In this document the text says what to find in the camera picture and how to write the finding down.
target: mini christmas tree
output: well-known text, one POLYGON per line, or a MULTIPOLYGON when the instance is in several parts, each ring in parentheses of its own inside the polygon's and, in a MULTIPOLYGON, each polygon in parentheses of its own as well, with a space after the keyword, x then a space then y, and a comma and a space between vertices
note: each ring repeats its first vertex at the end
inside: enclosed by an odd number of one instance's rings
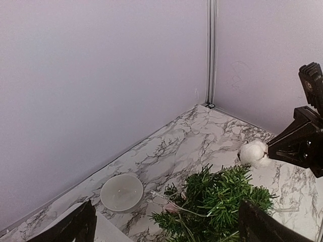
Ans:
POLYGON ((273 198, 268 189, 249 184, 249 166, 234 166, 217 173, 206 166, 188 176, 179 190, 166 187, 168 204, 152 218, 170 242, 239 241, 238 209, 243 199, 268 212, 273 198))

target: black clip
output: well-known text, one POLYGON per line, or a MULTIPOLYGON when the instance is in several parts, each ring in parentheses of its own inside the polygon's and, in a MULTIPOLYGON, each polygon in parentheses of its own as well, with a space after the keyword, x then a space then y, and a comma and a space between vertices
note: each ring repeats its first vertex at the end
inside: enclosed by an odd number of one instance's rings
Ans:
POLYGON ((323 77, 319 64, 302 66, 299 71, 309 104, 294 109, 294 121, 268 144, 271 159, 310 168, 316 177, 323 176, 323 77))

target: white wall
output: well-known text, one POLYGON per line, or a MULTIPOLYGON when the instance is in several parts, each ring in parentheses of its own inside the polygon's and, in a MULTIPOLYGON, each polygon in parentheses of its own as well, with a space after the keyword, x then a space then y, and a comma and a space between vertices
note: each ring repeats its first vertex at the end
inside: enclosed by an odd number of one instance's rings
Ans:
POLYGON ((280 133, 307 104, 299 68, 323 65, 322 21, 322 1, 219 1, 215 104, 280 133))
POLYGON ((0 230, 196 103, 206 2, 0 3, 0 230))

